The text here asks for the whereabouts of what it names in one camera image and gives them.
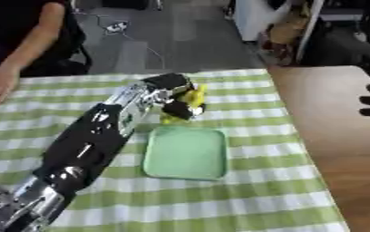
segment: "wire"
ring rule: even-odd
[[[75,10],[74,11],[75,14],[77,15],[89,15],[89,16],[95,16],[96,17],[96,22],[97,22],[97,25],[99,27],[101,27],[104,32],[103,34],[108,36],[108,35],[116,35],[116,34],[122,34],[124,37],[128,38],[129,40],[132,40],[132,41],[137,41],[136,39],[130,37],[129,35],[127,35],[124,31],[120,31],[120,32],[115,32],[115,33],[111,33],[107,27],[108,26],[104,26],[102,25],[102,18],[110,18],[110,19],[113,19],[111,16],[106,16],[106,15],[98,15],[98,14],[91,14],[91,13],[85,13],[85,12],[81,12],[79,10]],[[165,70],[165,59],[162,57],[162,55],[160,55],[159,53],[157,53],[155,50],[153,50],[152,48],[150,48],[149,46],[147,46],[147,49],[152,52],[155,56],[158,57],[158,59],[161,61],[161,68],[163,70]]]
[[[129,35],[127,35],[125,32],[120,32],[120,34],[122,34],[124,37],[132,40],[132,41],[137,41],[136,39],[130,37]],[[161,67],[163,70],[165,70],[165,60],[164,58],[162,57],[162,55],[160,55],[159,53],[157,53],[155,50],[151,49],[149,46],[147,46],[147,49],[150,50],[150,52],[152,52],[153,54],[155,54],[155,56],[157,56],[160,61],[161,61]]]
[[[74,13],[76,14],[76,15],[89,15],[89,16],[94,16],[94,17],[96,17],[96,23],[97,23],[97,25],[99,26],[99,27],[101,27],[103,30],[105,30],[105,31],[107,31],[107,26],[104,26],[104,25],[102,25],[102,19],[103,18],[109,18],[109,19],[112,19],[113,21],[118,21],[118,22],[120,22],[119,20],[116,20],[116,19],[114,19],[113,17],[111,17],[111,16],[107,16],[107,15],[98,15],[98,14],[92,14],[92,13],[85,13],[85,12],[82,12],[82,11],[74,11]]]

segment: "light green tray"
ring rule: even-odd
[[[228,169],[226,137],[212,129],[159,127],[150,135],[143,169],[154,178],[219,179]]]

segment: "floor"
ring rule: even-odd
[[[91,73],[194,73],[263,67],[254,48],[243,44],[234,24],[224,19],[221,7],[228,1],[164,2],[160,12],[154,4],[138,11],[102,8],[102,0],[78,0],[77,7],[83,12],[107,16],[101,25],[130,22],[126,34],[131,39],[105,35],[96,17],[77,15],[94,60]]]

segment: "robotic arm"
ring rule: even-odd
[[[131,83],[87,111],[48,148],[30,177],[11,192],[0,188],[0,231],[43,231],[110,165],[155,104],[189,119],[194,111],[178,99],[192,90],[189,79],[167,74]]]

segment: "checkered tablecloth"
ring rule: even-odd
[[[23,79],[0,105],[0,185],[11,188],[78,116],[141,75]],[[208,111],[189,123],[226,133],[229,173],[218,181],[152,179],[141,161],[157,109],[51,231],[348,231],[264,70],[190,74],[208,85]]]

